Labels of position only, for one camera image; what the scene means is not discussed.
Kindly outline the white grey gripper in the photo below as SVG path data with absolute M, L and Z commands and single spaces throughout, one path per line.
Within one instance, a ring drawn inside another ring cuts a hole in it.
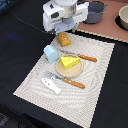
M 59 35 L 75 31 L 78 24 L 87 19 L 88 2 L 78 0 L 50 0 L 43 5 L 43 26 L 47 32 Z

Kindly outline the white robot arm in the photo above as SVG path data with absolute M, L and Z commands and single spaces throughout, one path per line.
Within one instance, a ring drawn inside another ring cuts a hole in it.
M 75 31 L 78 24 L 87 19 L 88 2 L 78 0 L 50 0 L 43 5 L 43 26 L 46 32 L 59 35 Z

